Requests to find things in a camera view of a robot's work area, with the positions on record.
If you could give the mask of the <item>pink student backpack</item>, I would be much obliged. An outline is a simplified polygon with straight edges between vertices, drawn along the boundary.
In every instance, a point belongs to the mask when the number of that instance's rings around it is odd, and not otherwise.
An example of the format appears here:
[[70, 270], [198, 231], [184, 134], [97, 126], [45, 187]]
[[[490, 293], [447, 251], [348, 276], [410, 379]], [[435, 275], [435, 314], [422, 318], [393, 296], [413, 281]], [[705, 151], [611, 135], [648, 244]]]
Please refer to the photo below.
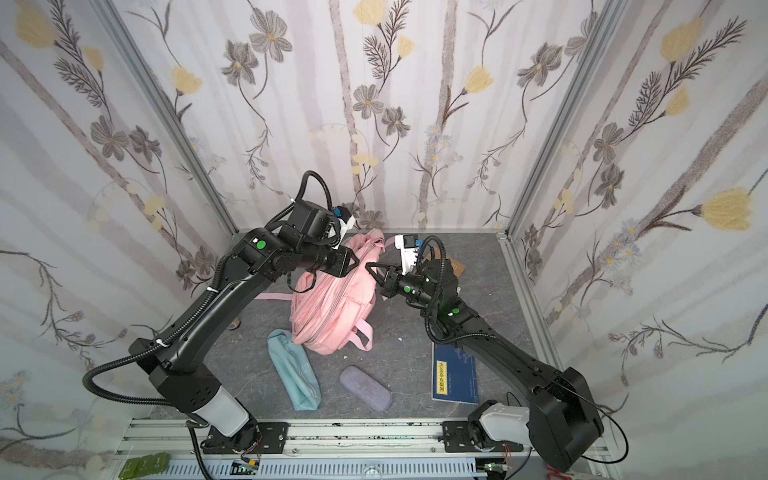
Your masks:
[[360, 260], [347, 276], [305, 273], [299, 278], [298, 293], [262, 293], [257, 298], [291, 303], [292, 342], [297, 345], [321, 355], [347, 344], [368, 352], [373, 347], [373, 327], [367, 317], [376, 303], [377, 283], [366, 264], [376, 263], [393, 243], [378, 228], [358, 233], [345, 242]]

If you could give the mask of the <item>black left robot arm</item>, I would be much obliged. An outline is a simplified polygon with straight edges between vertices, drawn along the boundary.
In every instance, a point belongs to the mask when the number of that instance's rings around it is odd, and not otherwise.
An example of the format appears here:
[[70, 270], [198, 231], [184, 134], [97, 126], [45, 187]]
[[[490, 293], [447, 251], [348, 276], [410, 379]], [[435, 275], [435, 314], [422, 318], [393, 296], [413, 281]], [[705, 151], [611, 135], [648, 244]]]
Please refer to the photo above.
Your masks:
[[[292, 202], [232, 244], [209, 286], [183, 314], [153, 339], [136, 340], [129, 356], [88, 371], [83, 386], [113, 402], [173, 407], [209, 426], [228, 450], [253, 450], [262, 438], [257, 420], [205, 366], [205, 357], [241, 311], [281, 278], [297, 269], [336, 278], [352, 272], [359, 259], [342, 243], [352, 219], [348, 208], [333, 204], [323, 178], [305, 172]], [[97, 376], [130, 364], [148, 375], [157, 397], [118, 394], [97, 384]]]

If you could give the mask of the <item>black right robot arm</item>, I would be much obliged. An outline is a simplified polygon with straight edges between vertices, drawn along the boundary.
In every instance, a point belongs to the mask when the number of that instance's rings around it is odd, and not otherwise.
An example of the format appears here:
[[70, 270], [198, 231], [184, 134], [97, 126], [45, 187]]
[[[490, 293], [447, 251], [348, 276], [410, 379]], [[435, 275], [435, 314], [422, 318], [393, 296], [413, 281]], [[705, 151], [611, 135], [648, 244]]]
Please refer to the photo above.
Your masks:
[[559, 472], [589, 458], [610, 413], [596, 403], [580, 372], [572, 367], [560, 370], [527, 354], [462, 298], [439, 237], [421, 241], [410, 270], [381, 262], [367, 262], [364, 267], [383, 297], [400, 296], [420, 312], [434, 344], [469, 353], [524, 397], [519, 407], [500, 401], [478, 407], [468, 418], [475, 442], [527, 445]]

